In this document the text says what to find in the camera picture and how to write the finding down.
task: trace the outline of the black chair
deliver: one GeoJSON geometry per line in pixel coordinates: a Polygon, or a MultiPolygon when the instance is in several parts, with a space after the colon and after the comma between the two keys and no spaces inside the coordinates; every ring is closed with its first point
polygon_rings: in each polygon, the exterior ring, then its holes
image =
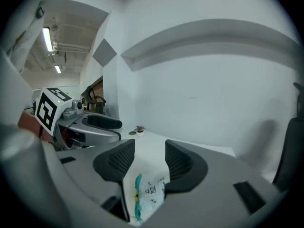
{"type": "Polygon", "coordinates": [[[295,173],[304,155],[304,87],[294,86],[300,91],[297,99],[297,117],[289,121],[279,167],[273,183],[281,190],[290,188],[295,173]]]}
{"type": "Polygon", "coordinates": [[[99,114],[102,114],[104,112],[106,101],[101,96],[95,95],[92,85],[88,86],[88,88],[85,90],[85,100],[88,102],[87,110],[89,109],[89,104],[96,104],[95,112],[99,114]]]}

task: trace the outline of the white plastic wrapper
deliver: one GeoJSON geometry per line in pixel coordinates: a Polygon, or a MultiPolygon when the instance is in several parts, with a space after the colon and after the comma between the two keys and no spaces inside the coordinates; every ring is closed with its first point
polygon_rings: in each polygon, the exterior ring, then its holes
{"type": "Polygon", "coordinates": [[[142,175],[138,188],[138,201],[141,211],[152,211],[164,202],[165,184],[170,182],[169,173],[163,175],[142,175]]]}

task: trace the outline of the potted plant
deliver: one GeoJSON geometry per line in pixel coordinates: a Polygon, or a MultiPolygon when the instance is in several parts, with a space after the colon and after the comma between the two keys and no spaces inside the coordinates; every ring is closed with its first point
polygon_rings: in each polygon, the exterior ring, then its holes
{"type": "Polygon", "coordinates": [[[142,127],[142,126],[136,126],[136,128],[134,129],[134,131],[136,131],[137,137],[141,138],[141,137],[144,136],[144,127],[142,127]]]}

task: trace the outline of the black rectangular strip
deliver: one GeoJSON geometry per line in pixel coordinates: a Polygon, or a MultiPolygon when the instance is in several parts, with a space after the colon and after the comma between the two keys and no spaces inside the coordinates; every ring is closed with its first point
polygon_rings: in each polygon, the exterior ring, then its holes
{"type": "Polygon", "coordinates": [[[76,159],[74,157],[65,157],[65,158],[62,158],[60,159],[60,162],[62,164],[66,164],[66,163],[69,163],[69,162],[72,162],[72,161],[75,161],[76,159]]]}
{"type": "Polygon", "coordinates": [[[235,183],[233,186],[243,200],[250,214],[253,214],[265,205],[264,200],[247,181],[235,183]]]}

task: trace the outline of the fluorescent light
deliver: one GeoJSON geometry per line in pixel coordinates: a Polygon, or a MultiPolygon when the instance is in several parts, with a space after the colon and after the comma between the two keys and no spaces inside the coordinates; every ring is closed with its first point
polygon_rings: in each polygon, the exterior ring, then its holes
{"type": "Polygon", "coordinates": [[[52,42],[51,42],[51,35],[49,33],[49,28],[43,28],[42,29],[44,40],[46,41],[47,50],[53,51],[52,42]]]}
{"type": "Polygon", "coordinates": [[[55,69],[57,70],[57,73],[61,74],[60,68],[58,65],[55,65],[55,69]]]}

